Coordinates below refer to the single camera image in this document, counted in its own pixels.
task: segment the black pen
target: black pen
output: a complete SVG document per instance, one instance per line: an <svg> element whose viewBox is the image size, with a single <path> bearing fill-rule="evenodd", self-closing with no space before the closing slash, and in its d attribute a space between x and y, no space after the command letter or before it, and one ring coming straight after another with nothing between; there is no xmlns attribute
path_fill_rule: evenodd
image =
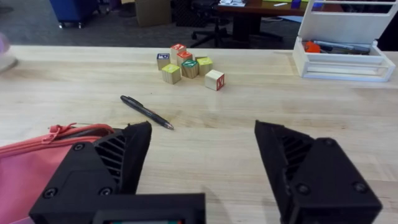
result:
<svg viewBox="0 0 398 224"><path fill-rule="evenodd" d="M167 129L174 130L174 127L168 121L157 115L155 112L145 108L144 105L142 105L142 103L138 102L137 100L131 98L130 96L120 96L120 99L123 101L123 103L127 104L128 106L137 110L148 118L154 120L156 123L162 125Z"/></svg>

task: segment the yellow block face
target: yellow block face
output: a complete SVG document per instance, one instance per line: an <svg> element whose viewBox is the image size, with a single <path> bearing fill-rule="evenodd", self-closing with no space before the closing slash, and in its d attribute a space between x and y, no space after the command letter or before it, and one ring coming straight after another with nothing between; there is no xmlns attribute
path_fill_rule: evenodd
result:
<svg viewBox="0 0 398 224"><path fill-rule="evenodd" d="M162 68L163 71L169 72L169 73L173 73L173 72L177 71L178 69L180 69L180 67L173 65L173 64L168 64L164 68Z"/></svg>
<svg viewBox="0 0 398 224"><path fill-rule="evenodd" d="M199 58L198 59L198 63L199 63L199 65L209 65L209 64L211 64L213 62L211 61L210 58L205 57L205 58Z"/></svg>

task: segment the pink bag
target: pink bag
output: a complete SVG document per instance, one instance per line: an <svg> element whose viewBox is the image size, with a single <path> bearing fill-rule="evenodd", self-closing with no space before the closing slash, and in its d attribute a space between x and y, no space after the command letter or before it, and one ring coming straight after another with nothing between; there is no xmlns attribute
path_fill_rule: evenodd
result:
<svg viewBox="0 0 398 224"><path fill-rule="evenodd" d="M74 128L52 126L44 136L0 147L0 224L28 217L28 212L71 146L114 133L106 124Z"/></svg>

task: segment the white tray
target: white tray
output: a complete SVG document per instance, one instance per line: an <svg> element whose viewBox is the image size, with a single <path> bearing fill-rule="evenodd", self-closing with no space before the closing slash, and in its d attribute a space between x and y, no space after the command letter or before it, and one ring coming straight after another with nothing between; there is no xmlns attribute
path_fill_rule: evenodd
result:
<svg viewBox="0 0 398 224"><path fill-rule="evenodd" d="M314 3L391 5L387 14L314 12ZM384 32L397 12L396 2L352 2L310 0L294 45L293 58L303 78L326 78L386 82L395 65L377 47L376 38ZM324 40L359 45L371 49L369 55L306 53L303 41Z"/></svg>

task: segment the wooden table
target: wooden table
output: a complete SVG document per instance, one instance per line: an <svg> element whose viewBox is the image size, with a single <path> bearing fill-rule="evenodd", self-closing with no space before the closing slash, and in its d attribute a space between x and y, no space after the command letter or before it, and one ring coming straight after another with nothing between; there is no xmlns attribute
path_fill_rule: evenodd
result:
<svg viewBox="0 0 398 224"><path fill-rule="evenodd" d="M268 16L304 16L307 2L301 2L300 7L292 9L292 3L275 7L279 2L248 0L244 7L218 6L217 10L223 14L234 16L233 19L233 38L234 40L247 41L250 35L261 35L274 37L282 40L277 34L261 32L261 17ZM341 12L343 9L339 4L324 4L314 8L315 11Z"/></svg>
<svg viewBox="0 0 398 224"><path fill-rule="evenodd" d="M303 16L307 8L307 2L301 2L300 7L292 9L292 3L287 2L284 6L275 7L279 2L248 0L244 7L218 6L220 12L235 12L246 14L260 14L265 16Z"/></svg>
<svg viewBox="0 0 398 224"><path fill-rule="evenodd" d="M375 223L398 222L398 70L387 83L311 80L297 75L291 51L191 50L225 72L222 90L203 77L163 82L155 58L168 49L14 46L19 65L0 74L0 145L53 124L145 121L119 99L133 96L175 126L151 122L139 194L205 192L209 224L278 224L259 119L335 138L384 205ZM398 64L398 53L387 56Z"/></svg>

